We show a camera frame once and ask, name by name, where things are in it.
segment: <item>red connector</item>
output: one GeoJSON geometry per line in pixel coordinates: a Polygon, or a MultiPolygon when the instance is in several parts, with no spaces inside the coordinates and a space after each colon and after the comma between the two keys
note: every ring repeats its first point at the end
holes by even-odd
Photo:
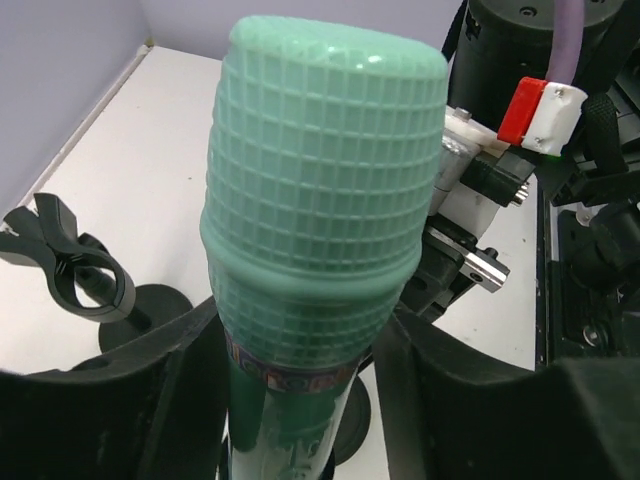
{"type": "Polygon", "coordinates": [[[549,82],[537,78],[525,77],[513,94],[509,109],[498,130],[498,140],[520,146],[529,130],[536,113],[542,93],[549,82]]]}

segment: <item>white table surface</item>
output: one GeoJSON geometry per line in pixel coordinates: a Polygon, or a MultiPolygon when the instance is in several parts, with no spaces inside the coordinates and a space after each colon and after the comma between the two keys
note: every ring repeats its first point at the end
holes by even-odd
{"type": "MultiPolygon", "coordinates": [[[[210,296],[198,223],[220,62],[156,47],[41,191],[55,193],[137,285],[164,283],[198,304],[210,296]]],[[[491,356],[533,369],[535,198],[499,212],[481,241],[511,269],[496,294],[474,288],[437,325],[491,356]]],[[[62,311],[42,273],[0,262],[0,368],[70,369],[100,354],[98,326],[62,311]]],[[[388,479],[372,368],[363,374],[373,422],[336,480],[388,479]]]]}

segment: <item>lavender wall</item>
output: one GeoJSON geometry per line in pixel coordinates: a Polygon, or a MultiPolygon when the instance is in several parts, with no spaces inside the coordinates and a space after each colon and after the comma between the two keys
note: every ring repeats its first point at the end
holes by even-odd
{"type": "Polygon", "coordinates": [[[158,45],[222,58],[233,24],[251,14],[346,23],[440,47],[461,0],[140,0],[158,45]]]}
{"type": "Polygon", "coordinates": [[[148,35],[137,0],[0,2],[0,218],[148,35]]]}

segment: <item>microphone mesh head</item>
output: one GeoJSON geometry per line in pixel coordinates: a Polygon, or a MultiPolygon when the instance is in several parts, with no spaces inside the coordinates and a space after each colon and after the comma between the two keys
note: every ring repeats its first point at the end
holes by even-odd
{"type": "Polygon", "coordinates": [[[247,17],[216,92],[201,232],[221,319],[263,361],[360,354],[420,259],[447,65],[420,42],[247,17]]]}

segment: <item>mint green microphone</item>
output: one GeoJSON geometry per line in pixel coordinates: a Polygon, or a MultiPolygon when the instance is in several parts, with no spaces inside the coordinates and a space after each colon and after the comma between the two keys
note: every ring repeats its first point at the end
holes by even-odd
{"type": "Polygon", "coordinates": [[[363,352],[420,260],[446,77],[414,40],[234,26],[200,224],[231,358],[231,480],[322,475],[363,352]]]}

